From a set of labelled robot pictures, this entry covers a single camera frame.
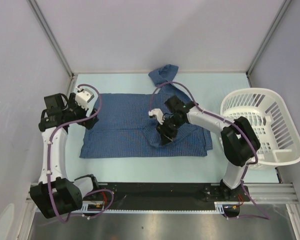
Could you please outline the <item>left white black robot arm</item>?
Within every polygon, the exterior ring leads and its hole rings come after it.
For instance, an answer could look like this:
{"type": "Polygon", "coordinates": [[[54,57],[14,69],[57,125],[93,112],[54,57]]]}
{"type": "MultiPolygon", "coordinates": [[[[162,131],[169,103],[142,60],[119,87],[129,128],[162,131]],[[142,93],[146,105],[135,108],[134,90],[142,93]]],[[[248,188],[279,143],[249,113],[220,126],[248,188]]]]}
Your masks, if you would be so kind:
{"type": "Polygon", "coordinates": [[[43,140],[42,168],[38,184],[30,188],[29,194],[47,219],[79,210],[84,197],[95,200],[100,196],[101,188],[93,174],[71,181],[66,172],[69,126],[75,123],[90,130],[99,120],[96,108],[92,109],[92,117],[87,118],[93,98],[88,89],[80,89],[69,97],[63,93],[44,97],[46,108],[38,124],[43,140]]]}

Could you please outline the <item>blue checkered long sleeve shirt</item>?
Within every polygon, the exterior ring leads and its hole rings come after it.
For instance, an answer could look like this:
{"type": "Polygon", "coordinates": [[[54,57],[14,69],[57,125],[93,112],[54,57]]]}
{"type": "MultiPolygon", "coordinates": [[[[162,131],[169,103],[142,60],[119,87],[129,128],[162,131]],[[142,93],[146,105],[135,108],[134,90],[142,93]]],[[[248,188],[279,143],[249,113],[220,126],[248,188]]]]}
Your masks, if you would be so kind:
{"type": "Polygon", "coordinates": [[[94,106],[101,107],[98,122],[86,130],[80,151],[82,159],[205,157],[213,148],[211,133],[197,125],[183,124],[174,141],[161,144],[158,122],[149,118],[149,107],[169,110],[165,101],[176,95],[184,103],[190,98],[172,84],[149,94],[103,93],[94,106]]]}

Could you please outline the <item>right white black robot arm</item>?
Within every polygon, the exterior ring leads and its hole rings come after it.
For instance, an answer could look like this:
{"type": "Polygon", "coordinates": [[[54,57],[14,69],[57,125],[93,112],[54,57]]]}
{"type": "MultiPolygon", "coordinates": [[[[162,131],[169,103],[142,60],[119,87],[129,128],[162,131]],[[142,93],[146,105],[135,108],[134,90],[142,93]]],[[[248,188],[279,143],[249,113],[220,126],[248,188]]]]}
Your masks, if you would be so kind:
{"type": "Polygon", "coordinates": [[[175,95],[164,104],[171,113],[168,117],[159,108],[148,111],[148,116],[157,120],[156,130],[161,144],[173,142],[184,124],[202,127],[214,133],[221,139],[222,149],[228,160],[225,175],[220,181],[221,196],[232,201],[240,191],[245,191],[245,175],[250,165],[258,163],[257,151],[261,147],[249,120],[243,116],[237,119],[226,118],[201,109],[195,101],[184,103],[175,95]]]}

